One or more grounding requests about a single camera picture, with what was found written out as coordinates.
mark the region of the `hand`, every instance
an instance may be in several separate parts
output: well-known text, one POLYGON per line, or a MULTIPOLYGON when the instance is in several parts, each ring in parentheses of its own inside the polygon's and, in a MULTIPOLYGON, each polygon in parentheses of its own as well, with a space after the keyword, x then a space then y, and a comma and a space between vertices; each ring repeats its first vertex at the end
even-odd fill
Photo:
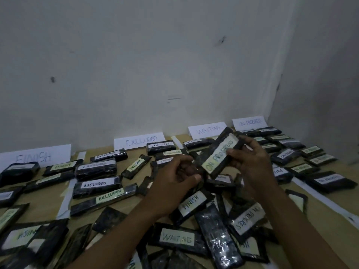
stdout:
POLYGON ((193 174, 191 156, 175 156, 170 163, 161 168, 142 202, 153 211, 157 218, 173 212, 187 192, 200 181, 199 174, 193 174))

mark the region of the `black package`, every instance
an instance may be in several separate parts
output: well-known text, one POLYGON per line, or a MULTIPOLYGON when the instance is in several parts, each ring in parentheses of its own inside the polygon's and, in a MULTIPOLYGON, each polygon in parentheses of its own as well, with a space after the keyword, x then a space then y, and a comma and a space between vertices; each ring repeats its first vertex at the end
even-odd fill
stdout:
POLYGON ((116 161, 121 161, 127 159, 128 155, 126 151, 123 148, 121 148, 119 150, 115 150, 106 154, 101 154, 95 157, 91 157, 90 162, 94 163, 97 161, 109 160, 111 158, 115 158, 116 161))
POLYGON ((121 176, 132 179, 150 160, 151 157, 145 156, 144 154, 140 155, 135 162, 121 173, 121 176))
POLYGON ((161 248, 177 248, 183 252, 204 257, 208 257, 209 255, 207 246, 199 231, 163 223, 155 223, 148 244, 159 246, 161 248))
POLYGON ((264 209, 255 201, 243 206, 234 205, 229 213, 228 228, 240 244, 254 234, 255 224, 265 216, 264 209))
POLYGON ((212 138, 189 140, 183 143, 187 150, 209 146, 214 143, 212 138))
POLYGON ((0 190, 0 208, 11 207, 22 194, 24 186, 0 190))
POLYGON ((240 149, 244 144, 244 140, 238 139, 233 134, 233 130, 227 126, 214 143, 198 155, 195 164, 204 168, 215 179, 231 161, 226 150, 228 148, 240 149))
POLYGON ((197 211, 206 207, 206 203, 214 196, 205 189, 201 189, 191 196, 185 196, 185 200, 176 208, 168 217, 176 226, 181 225, 184 221, 194 215, 197 211))
POLYGON ((274 153, 274 152, 278 152, 280 150, 282 150, 282 148, 274 143, 269 143, 269 144, 265 144, 262 145, 262 148, 267 152, 267 153, 274 153))
POLYGON ((293 178, 293 174, 282 167, 273 168, 273 174, 279 185, 288 184, 293 178))
POLYGON ((285 190, 285 193, 288 194, 289 198, 293 200, 301 212, 307 215, 308 196, 293 190, 285 190))
POLYGON ((167 269, 206 269, 196 260, 188 257, 178 249, 172 252, 168 260, 167 269))
POLYGON ((314 155, 312 157, 308 157, 304 159, 306 162, 309 162, 317 167, 331 163, 333 161, 338 160, 337 158, 333 157, 332 155, 329 154, 319 154, 319 155, 314 155))
POLYGON ((85 249, 85 244, 91 232, 91 224, 79 227, 71 235, 64 252, 54 269, 63 269, 73 262, 85 249))
POLYGON ((56 175, 61 172, 75 171, 76 167, 83 163, 84 160, 70 161, 69 163, 61 163, 47 166, 43 176, 56 175))
POLYGON ((157 153, 154 155, 155 160, 163 160, 164 158, 168 158, 168 157, 173 157, 175 155, 188 155, 186 149, 177 149, 177 150, 171 150, 171 151, 166 151, 166 152, 162 152, 162 153, 157 153))
POLYGON ((353 189, 358 185, 356 182, 333 171, 309 175, 306 177, 305 183, 321 193, 353 189))
POLYGON ((68 231, 67 219, 40 226, 26 247, 35 253, 40 265, 47 266, 62 246, 68 231))
POLYGON ((231 234, 243 259, 249 262, 269 263, 265 241, 260 236, 249 237, 243 244, 240 244, 231 234))
POLYGON ((71 206, 70 216, 79 216, 88 211, 93 211, 103 206, 110 205, 122 199, 136 194, 137 184, 131 184, 118 190, 97 196, 95 198, 83 201, 76 205, 71 206))
POLYGON ((245 263, 214 205, 196 213, 195 218, 218 269, 236 268, 245 263))
POLYGON ((299 152, 302 153, 303 157, 311 157, 311 156, 314 156, 315 154, 323 152, 323 149, 314 145, 314 146, 311 146, 308 148, 300 149, 299 152))
POLYGON ((107 193, 122 188, 122 177, 108 177, 85 182, 77 182, 72 198, 84 198, 96 194, 107 193))
POLYGON ((281 130, 279 130, 273 126, 258 128, 258 131, 260 132, 260 135, 262 137, 270 136, 270 135, 278 135, 278 134, 282 133, 281 130))
POLYGON ((52 185, 56 185, 75 177, 75 173, 73 171, 62 172, 56 175, 44 177, 35 181, 30 181, 26 184, 24 188, 24 193, 29 193, 32 191, 40 190, 45 187, 49 187, 52 185))
POLYGON ((284 147, 292 148, 292 149, 301 149, 305 147, 305 145, 302 144, 300 140, 296 140, 296 139, 280 140, 279 143, 284 147))
POLYGON ((172 140, 165 140, 163 142, 150 142, 146 145, 146 148, 148 156, 177 149, 172 140))
POLYGON ((124 214, 116 209, 105 207, 96 222, 92 225, 92 230, 101 234, 106 234, 114 226, 121 223, 126 216, 127 214, 124 214))
POLYGON ((306 175, 318 172, 320 168, 308 163, 301 163, 293 167, 288 167, 287 170, 293 173, 294 176, 300 180, 303 180, 306 175))
POLYGON ((284 165, 290 163, 291 161, 295 160, 299 156, 300 156, 300 153, 298 151, 290 149, 290 148, 286 148, 286 149, 283 149, 283 150, 271 155, 270 159, 272 162, 274 162, 280 166, 284 166, 284 165))
POLYGON ((117 165, 115 158, 105 161, 79 165, 76 168, 75 176, 78 181, 86 181, 102 177, 115 176, 117 174, 117 165))
POLYGON ((40 165, 37 161, 10 164, 1 173, 0 187, 30 181, 39 170, 40 165))

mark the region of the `table surface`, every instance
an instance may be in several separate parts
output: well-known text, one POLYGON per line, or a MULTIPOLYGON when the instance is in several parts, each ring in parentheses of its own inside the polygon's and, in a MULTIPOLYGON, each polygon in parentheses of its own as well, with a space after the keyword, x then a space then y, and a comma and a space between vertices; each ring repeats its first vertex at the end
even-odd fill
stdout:
MULTIPOLYGON (((177 139, 183 143, 192 138, 189 135, 177 135, 177 139)), ((87 150, 86 157, 84 162, 88 163, 90 157, 97 156, 103 153, 113 151, 113 146, 101 147, 98 149, 89 149, 87 150)), ((146 148, 138 148, 128 150, 128 159, 124 161, 117 162, 117 173, 120 174, 125 170, 131 163, 133 163, 141 154, 146 154, 146 148)), ((71 157, 72 160, 77 158, 78 153, 75 153, 71 157)), ((303 158, 298 158, 297 160, 289 163, 286 167, 294 166, 303 162, 303 158)), ((44 172, 42 168, 34 180, 42 178, 44 172)), ((323 171, 335 171, 353 181, 359 183, 359 172, 348 167, 346 164, 335 161, 333 163, 324 165, 321 167, 321 172, 323 171)), ((222 173, 229 173, 235 175, 238 171, 232 167, 226 167, 222 173)), ((133 183, 140 185, 145 176, 151 174, 150 164, 146 164, 132 180, 123 178, 123 186, 127 186, 133 183)), ((29 209, 24 213, 22 217, 17 221, 18 223, 25 222, 38 222, 46 220, 56 219, 56 215, 60 209, 61 203, 64 199, 64 196, 67 192, 69 182, 60 183, 58 185, 53 185, 38 191, 34 191, 27 194, 22 194, 15 204, 24 204, 30 203, 29 209)), ((317 229, 317 231, 323 236, 331 248, 338 254, 338 256, 350 267, 350 268, 359 268, 359 230, 357 230, 353 225, 351 225, 342 215, 337 214, 331 208, 327 207, 325 204, 321 203, 319 200, 311 196, 301 187, 296 185, 294 182, 281 186, 283 189, 295 190, 299 193, 306 194, 308 196, 308 206, 307 206, 307 216, 308 220, 312 225, 317 229)), ((342 190, 336 193, 331 193, 326 195, 326 197, 333 202, 337 203, 339 206, 345 210, 359 215, 359 188, 351 190, 342 190)), ((72 200, 70 206, 83 202, 90 198, 72 200)), ((124 199, 117 203, 110 205, 110 207, 117 209, 123 213, 128 214, 132 208, 134 208, 137 203, 142 199, 141 195, 132 196, 130 198, 124 199)), ((71 218, 69 220, 68 228, 70 230, 69 235, 78 227, 81 227, 85 224, 94 223, 100 213, 104 208, 99 210, 87 213, 83 216, 71 218)), ((0 209, 0 215, 6 211, 6 208, 0 209)), ((164 217, 159 220, 159 222, 169 223, 171 221, 164 217)), ((182 224, 183 227, 188 228, 199 228, 194 217, 192 216, 187 221, 182 224)), ((89 241, 96 235, 94 231, 90 236, 89 241)), ((271 242, 266 243, 266 248, 268 256, 277 264, 280 269, 291 268, 284 251, 280 245, 273 244, 271 242)), ((160 250, 161 248, 154 246, 147 246, 148 253, 153 253, 160 250)), ((206 268, 213 268, 212 262, 210 259, 201 258, 195 255, 188 254, 188 256, 196 259, 206 268)), ((263 268, 261 264, 256 262, 246 262, 246 264, 241 268, 263 268)))

